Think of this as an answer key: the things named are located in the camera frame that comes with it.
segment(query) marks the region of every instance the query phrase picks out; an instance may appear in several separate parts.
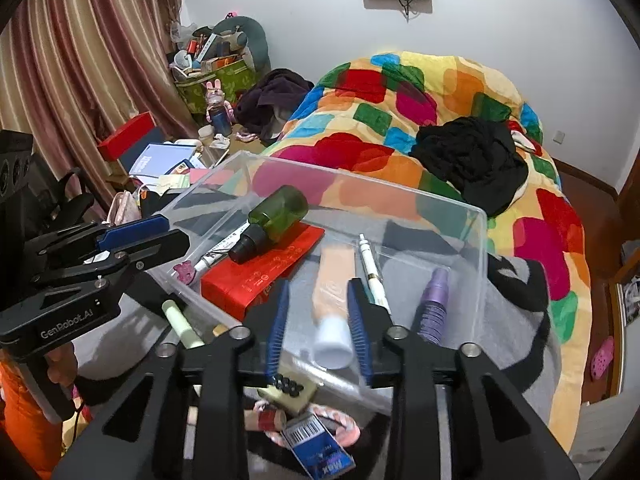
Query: skincare tube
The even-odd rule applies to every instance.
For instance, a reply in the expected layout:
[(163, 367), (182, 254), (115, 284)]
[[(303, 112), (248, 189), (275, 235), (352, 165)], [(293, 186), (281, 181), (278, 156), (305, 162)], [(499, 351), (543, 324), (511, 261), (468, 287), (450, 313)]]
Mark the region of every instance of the skincare tube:
[(322, 249), (312, 303), (317, 325), (314, 361), (329, 370), (345, 368), (353, 361), (348, 323), (347, 282), (355, 278), (355, 251), (348, 245)]

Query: purple bottle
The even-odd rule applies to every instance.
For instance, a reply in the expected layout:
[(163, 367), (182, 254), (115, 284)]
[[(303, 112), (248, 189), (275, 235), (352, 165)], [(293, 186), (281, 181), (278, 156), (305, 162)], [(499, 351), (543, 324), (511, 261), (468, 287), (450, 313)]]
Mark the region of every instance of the purple bottle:
[(440, 344), (444, 325), (447, 320), (447, 301), (449, 301), (449, 271), (442, 267), (433, 271), (431, 281), (424, 289), (420, 304), (415, 311), (412, 332), (425, 341)]

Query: barcode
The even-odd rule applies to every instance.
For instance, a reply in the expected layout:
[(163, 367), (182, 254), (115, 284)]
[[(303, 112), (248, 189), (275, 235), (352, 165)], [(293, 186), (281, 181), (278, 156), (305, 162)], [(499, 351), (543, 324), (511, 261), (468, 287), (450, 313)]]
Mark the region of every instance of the barcode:
[(322, 423), (315, 416), (310, 416), (307, 420), (304, 420), (291, 428), (286, 428), (283, 434), (289, 445), (293, 447), (299, 446), (307, 440), (311, 440), (323, 431), (326, 430)]

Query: speaker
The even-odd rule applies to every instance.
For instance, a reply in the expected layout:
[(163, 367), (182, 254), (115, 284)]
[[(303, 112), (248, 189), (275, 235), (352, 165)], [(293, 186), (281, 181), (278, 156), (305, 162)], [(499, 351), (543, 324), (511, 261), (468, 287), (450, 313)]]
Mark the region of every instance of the speaker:
[(33, 137), (0, 130), (0, 310), (15, 301), (24, 249), (24, 192)]
[(0, 206), (27, 182), (33, 137), (0, 130)]

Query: human hand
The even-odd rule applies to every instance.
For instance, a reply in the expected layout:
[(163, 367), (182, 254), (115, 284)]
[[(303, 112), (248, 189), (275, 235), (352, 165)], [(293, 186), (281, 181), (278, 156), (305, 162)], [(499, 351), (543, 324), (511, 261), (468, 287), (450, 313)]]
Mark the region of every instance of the human hand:
[[(54, 384), (69, 387), (76, 380), (78, 374), (78, 360), (74, 352), (74, 344), (69, 342), (47, 353), (49, 369), (47, 376)], [(0, 362), (4, 363), (13, 373), (20, 376), (20, 371), (9, 355), (0, 349)]]

